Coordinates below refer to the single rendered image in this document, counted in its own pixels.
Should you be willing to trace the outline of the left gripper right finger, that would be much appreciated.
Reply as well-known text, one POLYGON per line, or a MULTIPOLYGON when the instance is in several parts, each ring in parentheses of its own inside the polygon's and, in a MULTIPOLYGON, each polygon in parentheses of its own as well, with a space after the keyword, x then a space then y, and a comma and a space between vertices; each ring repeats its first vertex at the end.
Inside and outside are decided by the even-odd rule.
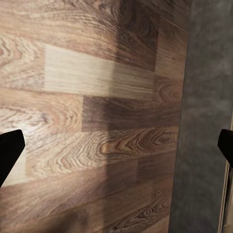
POLYGON ((233 131, 222 129, 217 146, 233 168, 233 131))

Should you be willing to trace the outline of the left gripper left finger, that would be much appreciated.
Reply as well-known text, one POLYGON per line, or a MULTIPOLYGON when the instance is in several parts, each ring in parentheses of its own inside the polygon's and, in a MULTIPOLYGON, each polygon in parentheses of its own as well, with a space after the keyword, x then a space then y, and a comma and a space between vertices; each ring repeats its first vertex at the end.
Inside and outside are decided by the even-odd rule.
POLYGON ((0 187, 25 149, 21 129, 0 134, 0 187))

